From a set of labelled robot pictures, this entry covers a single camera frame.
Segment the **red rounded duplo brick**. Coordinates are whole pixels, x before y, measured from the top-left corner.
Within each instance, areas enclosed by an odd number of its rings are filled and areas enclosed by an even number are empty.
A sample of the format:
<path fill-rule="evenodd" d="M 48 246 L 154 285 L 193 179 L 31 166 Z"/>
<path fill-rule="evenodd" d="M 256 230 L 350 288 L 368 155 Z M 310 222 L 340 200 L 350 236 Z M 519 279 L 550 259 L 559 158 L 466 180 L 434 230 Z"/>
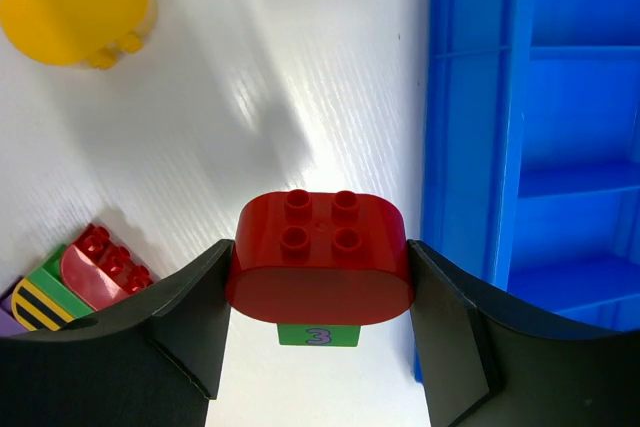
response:
<path fill-rule="evenodd" d="M 225 294 L 237 311 L 275 324 L 394 319 L 415 298 L 402 214 L 346 190 L 258 196 L 241 211 Z"/>

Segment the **yellow black striped brick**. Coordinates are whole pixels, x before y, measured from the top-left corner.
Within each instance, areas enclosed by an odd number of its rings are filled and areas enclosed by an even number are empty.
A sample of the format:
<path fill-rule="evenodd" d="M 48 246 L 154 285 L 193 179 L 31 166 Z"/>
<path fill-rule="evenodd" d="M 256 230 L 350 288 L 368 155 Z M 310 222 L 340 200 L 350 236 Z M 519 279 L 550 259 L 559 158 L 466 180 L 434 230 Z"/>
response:
<path fill-rule="evenodd" d="M 20 280 L 15 286 L 11 310 L 16 320 L 29 331 L 57 331 L 73 320 L 67 311 L 28 279 Z"/>

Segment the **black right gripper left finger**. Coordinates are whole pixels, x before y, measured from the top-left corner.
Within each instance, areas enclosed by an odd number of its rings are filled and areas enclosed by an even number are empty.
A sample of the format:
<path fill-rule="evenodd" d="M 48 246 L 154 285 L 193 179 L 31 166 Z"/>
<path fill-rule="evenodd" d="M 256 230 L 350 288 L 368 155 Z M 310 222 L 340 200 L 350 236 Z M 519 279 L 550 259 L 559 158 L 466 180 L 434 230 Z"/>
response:
<path fill-rule="evenodd" d="M 202 426 L 230 320 L 233 243 L 58 331 L 1 341 L 4 426 Z"/>

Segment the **red stud duplo brick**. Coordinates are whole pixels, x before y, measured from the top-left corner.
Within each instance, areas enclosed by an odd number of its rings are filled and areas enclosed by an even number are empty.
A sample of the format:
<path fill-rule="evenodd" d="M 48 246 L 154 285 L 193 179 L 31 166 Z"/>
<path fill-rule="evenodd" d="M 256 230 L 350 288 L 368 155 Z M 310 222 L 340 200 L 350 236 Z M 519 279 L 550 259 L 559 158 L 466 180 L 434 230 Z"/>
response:
<path fill-rule="evenodd" d="M 156 277 L 117 236 L 89 223 L 64 250 L 64 285 L 94 311 L 106 309 L 151 286 Z"/>

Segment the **blue plastic divided bin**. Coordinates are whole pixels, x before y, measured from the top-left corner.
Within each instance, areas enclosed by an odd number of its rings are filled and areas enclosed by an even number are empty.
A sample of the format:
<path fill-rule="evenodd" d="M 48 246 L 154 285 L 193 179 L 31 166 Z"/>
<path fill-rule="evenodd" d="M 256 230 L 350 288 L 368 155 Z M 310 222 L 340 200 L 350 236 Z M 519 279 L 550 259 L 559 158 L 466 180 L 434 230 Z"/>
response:
<path fill-rule="evenodd" d="M 639 0 L 430 0 L 422 240 L 561 316 L 639 326 Z"/>

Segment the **green duplo brick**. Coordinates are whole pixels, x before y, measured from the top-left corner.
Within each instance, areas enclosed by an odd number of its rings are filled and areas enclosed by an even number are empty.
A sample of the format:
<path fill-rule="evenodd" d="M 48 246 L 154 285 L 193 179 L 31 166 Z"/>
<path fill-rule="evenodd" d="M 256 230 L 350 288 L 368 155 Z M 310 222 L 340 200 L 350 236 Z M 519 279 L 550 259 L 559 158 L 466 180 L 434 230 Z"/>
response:
<path fill-rule="evenodd" d="M 90 315 L 94 310 L 62 281 L 60 260 L 66 249 L 66 244 L 56 247 L 38 267 L 29 273 L 27 279 L 73 319 L 76 319 Z"/>

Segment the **green duplo brick number three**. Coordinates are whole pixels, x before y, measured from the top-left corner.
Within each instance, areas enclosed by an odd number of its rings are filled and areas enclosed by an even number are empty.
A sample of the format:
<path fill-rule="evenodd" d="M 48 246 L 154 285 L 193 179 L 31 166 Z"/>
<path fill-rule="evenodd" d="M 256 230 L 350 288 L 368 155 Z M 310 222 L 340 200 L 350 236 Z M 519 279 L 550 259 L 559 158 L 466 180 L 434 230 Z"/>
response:
<path fill-rule="evenodd" d="M 278 324 L 278 340 L 285 346 L 357 347 L 360 326 Z"/>

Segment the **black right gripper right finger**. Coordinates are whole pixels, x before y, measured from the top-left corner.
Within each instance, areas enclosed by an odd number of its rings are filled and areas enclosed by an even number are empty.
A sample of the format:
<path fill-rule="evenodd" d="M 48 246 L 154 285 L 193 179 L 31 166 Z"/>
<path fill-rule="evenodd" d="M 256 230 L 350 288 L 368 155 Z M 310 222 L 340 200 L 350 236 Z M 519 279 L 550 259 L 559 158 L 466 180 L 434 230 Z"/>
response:
<path fill-rule="evenodd" d="M 433 426 L 636 426 L 639 334 L 553 314 L 408 243 Z"/>

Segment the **yellow rounded duplo brick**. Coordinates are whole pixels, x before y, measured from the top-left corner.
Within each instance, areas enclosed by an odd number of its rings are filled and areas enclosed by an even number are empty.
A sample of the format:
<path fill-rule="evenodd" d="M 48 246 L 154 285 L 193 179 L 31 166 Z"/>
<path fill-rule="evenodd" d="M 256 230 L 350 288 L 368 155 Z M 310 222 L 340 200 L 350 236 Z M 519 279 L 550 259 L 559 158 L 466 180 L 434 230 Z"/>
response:
<path fill-rule="evenodd" d="M 1 29 L 22 54 L 45 65 L 106 70 L 145 45 L 155 0 L 1 0 Z"/>

